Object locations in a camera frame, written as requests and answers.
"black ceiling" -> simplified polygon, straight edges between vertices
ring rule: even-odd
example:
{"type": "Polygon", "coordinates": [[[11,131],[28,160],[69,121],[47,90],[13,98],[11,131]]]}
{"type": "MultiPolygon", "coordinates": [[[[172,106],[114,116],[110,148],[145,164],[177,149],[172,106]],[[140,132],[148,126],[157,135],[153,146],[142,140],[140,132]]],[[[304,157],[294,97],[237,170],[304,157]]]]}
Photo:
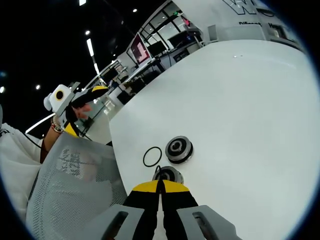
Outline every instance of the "black ceiling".
{"type": "Polygon", "coordinates": [[[2,1],[0,94],[4,122],[25,131],[49,114],[43,99],[58,84],[95,75],[85,31],[90,30],[94,57],[103,69],[113,54],[125,51],[134,34],[164,0],[2,1]]]}

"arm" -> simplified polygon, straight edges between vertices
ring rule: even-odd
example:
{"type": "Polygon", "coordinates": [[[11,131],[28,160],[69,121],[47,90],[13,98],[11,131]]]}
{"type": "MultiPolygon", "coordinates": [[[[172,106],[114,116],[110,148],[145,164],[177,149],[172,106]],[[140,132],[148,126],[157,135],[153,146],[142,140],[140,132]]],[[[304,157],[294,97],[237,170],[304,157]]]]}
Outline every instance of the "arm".
{"type": "Polygon", "coordinates": [[[41,153],[40,153],[40,163],[42,164],[45,158],[48,155],[48,152],[52,148],[52,146],[57,141],[58,137],[61,135],[60,132],[54,131],[52,127],[50,127],[49,131],[46,133],[41,146],[41,153]]]}
{"type": "MultiPolygon", "coordinates": [[[[80,108],[72,108],[76,117],[78,119],[88,119],[88,116],[84,114],[84,112],[91,111],[91,107],[88,104],[85,104],[83,107],[80,108]]],[[[48,152],[51,150],[59,136],[61,135],[62,130],[59,126],[57,116],[53,117],[53,121],[49,131],[46,133],[41,146],[41,153],[40,153],[40,163],[42,164],[46,159],[48,152]]]]}

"window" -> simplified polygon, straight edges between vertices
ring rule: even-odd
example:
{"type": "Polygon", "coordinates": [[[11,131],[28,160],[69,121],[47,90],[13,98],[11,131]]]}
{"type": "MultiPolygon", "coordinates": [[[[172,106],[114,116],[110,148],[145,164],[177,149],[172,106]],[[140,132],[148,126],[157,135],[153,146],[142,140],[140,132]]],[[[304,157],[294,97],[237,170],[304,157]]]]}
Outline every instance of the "window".
{"type": "Polygon", "coordinates": [[[164,8],[164,11],[169,16],[172,16],[175,12],[180,11],[180,8],[174,2],[171,2],[168,6],[164,8]]]}
{"type": "Polygon", "coordinates": [[[181,32],[185,31],[185,22],[183,21],[182,17],[178,16],[176,19],[173,20],[174,24],[180,29],[181,32]]]}
{"type": "Polygon", "coordinates": [[[163,37],[165,42],[168,44],[169,48],[173,49],[174,46],[172,46],[168,39],[178,34],[179,32],[176,29],[176,27],[172,24],[172,22],[169,22],[167,25],[160,28],[158,33],[163,37]]]}
{"type": "Polygon", "coordinates": [[[181,13],[181,10],[175,3],[171,2],[161,11],[159,11],[159,13],[143,29],[140,30],[140,34],[143,40],[146,42],[147,46],[152,45],[158,41],[162,41],[166,48],[174,48],[168,41],[168,39],[178,34],[178,29],[181,32],[185,30],[185,23],[183,19],[178,16],[174,20],[169,21],[166,25],[161,25],[164,23],[164,21],[168,21],[167,16],[171,17],[175,12],[181,13]]]}
{"type": "Polygon", "coordinates": [[[160,24],[162,24],[167,19],[168,18],[166,17],[166,15],[161,11],[150,21],[150,23],[152,24],[152,26],[157,28],[160,24]]]}

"hand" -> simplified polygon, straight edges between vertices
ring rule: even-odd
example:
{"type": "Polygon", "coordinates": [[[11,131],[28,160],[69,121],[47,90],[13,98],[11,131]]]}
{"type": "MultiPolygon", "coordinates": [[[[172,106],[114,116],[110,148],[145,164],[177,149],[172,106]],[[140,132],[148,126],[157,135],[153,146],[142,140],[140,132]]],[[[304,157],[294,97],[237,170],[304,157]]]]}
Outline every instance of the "hand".
{"type": "Polygon", "coordinates": [[[91,106],[87,103],[83,107],[79,107],[79,108],[72,107],[72,109],[78,119],[88,119],[88,116],[85,115],[84,113],[92,110],[91,106]]]}

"desk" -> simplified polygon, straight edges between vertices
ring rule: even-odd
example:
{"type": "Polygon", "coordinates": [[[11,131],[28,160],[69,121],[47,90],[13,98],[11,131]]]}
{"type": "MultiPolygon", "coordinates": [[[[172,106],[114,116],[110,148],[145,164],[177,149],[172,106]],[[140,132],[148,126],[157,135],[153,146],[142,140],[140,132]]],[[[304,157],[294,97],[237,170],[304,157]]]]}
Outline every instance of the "desk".
{"type": "Polygon", "coordinates": [[[127,193],[150,181],[147,149],[187,136],[174,167],[199,205],[233,223],[243,240],[283,240],[313,201],[320,169],[320,95],[305,55],[262,40],[209,44],[140,91],[111,120],[127,193]]]}

